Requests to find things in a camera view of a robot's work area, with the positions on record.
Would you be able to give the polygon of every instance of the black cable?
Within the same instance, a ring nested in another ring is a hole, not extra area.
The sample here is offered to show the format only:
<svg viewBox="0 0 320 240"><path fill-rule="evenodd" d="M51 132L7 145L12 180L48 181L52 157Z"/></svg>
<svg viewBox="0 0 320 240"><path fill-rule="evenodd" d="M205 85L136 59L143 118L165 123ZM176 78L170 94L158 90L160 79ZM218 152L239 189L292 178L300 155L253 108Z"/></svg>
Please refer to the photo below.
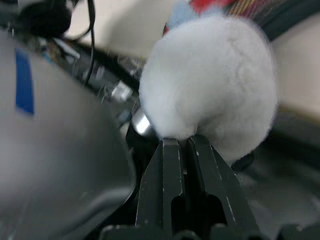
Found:
<svg viewBox="0 0 320 240"><path fill-rule="evenodd" d="M86 75L84 85L87 86L92 74L92 71L94 69L95 65L95 30L91 29L91 60L90 60L90 68L88 70L88 73Z"/></svg>
<svg viewBox="0 0 320 240"><path fill-rule="evenodd" d="M87 73L85 81L84 81L85 86L87 86L89 83L89 80L90 80L90 77L91 77L91 74L92 74L92 71L93 71L94 65L95 65L95 30L94 30L94 26L95 26L95 21L96 21L96 8L95 8L94 0L88 0L88 11L89 11L89 20L90 20L90 25L89 25L88 31L91 33L91 60L90 60L90 67L89 67L88 73Z"/></svg>
<svg viewBox="0 0 320 240"><path fill-rule="evenodd" d="M69 39L70 42L77 42L80 39L84 38L88 33L91 32L91 29L93 29L95 26L95 22L96 22L95 3L93 0L88 0L87 2L88 2L88 10L89 10L89 27L84 33L81 33L79 36L75 37L74 39Z"/></svg>

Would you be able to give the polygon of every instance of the light blue fabric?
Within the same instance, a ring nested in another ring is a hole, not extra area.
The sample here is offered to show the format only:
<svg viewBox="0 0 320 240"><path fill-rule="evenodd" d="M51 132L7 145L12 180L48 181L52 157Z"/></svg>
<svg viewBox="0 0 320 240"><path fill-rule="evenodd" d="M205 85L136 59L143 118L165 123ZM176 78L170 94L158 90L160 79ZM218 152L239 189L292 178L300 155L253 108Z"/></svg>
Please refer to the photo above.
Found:
<svg viewBox="0 0 320 240"><path fill-rule="evenodd" d="M201 16L199 16L189 5L189 3L186 2L186 0L180 0L173 6L171 16L169 18L169 21L167 22L167 26L169 29L173 29L189 21L214 15L224 15L223 9L221 7L213 5L202 12Z"/></svg>
<svg viewBox="0 0 320 240"><path fill-rule="evenodd" d="M173 6L173 10L167 25L169 29L173 29L183 23L198 18L198 14L192 9L189 3L187 3L185 0L180 0Z"/></svg>

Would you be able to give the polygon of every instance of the gray plastic surface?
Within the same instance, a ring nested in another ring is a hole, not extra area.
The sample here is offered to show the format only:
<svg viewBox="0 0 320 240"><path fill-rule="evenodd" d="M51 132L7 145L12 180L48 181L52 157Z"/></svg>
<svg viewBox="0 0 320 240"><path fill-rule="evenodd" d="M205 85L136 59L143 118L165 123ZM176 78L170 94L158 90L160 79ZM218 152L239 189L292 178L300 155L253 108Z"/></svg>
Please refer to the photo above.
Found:
<svg viewBox="0 0 320 240"><path fill-rule="evenodd" d="M34 115L16 108L16 48L29 57ZM82 239L135 185L109 109L0 31L0 239Z"/></svg>

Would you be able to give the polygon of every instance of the white pom-pom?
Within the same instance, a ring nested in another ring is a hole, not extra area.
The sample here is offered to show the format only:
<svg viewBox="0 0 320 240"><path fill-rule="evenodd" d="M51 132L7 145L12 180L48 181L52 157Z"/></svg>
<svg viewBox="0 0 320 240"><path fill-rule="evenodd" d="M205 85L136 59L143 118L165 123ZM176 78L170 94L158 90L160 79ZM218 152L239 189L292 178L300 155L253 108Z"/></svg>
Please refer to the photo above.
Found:
<svg viewBox="0 0 320 240"><path fill-rule="evenodd" d="M208 138L231 165L266 137L277 107L275 66L258 28L237 17L185 23L159 40L140 81L162 138Z"/></svg>

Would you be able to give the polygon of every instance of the silver metal part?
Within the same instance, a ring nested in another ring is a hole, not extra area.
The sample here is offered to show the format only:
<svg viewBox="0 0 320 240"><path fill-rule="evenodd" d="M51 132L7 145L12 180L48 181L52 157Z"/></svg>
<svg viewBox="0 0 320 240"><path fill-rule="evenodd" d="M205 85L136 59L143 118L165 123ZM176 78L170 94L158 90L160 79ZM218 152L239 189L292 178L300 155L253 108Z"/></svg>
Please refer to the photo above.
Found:
<svg viewBox="0 0 320 240"><path fill-rule="evenodd" d="M114 87L111 97L119 103L125 103L133 94L133 90L122 81Z"/></svg>
<svg viewBox="0 0 320 240"><path fill-rule="evenodd" d="M152 138L154 136L154 130L141 107L133 115L131 124L139 135L146 138Z"/></svg>
<svg viewBox="0 0 320 240"><path fill-rule="evenodd" d="M117 61L131 76L140 79L145 61L132 56L119 56Z"/></svg>
<svg viewBox="0 0 320 240"><path fill-rule="evenodd" d="M69 56L73 56L75 59L79 60L81 55L79 52L77 52L76 50L74 50L72 47L70 47L68 44L66 44L64 41L62 41L61 39L58 38L54 38L53 39L55 41L55 43L60 46L63 51L68 54Z"/></svg>

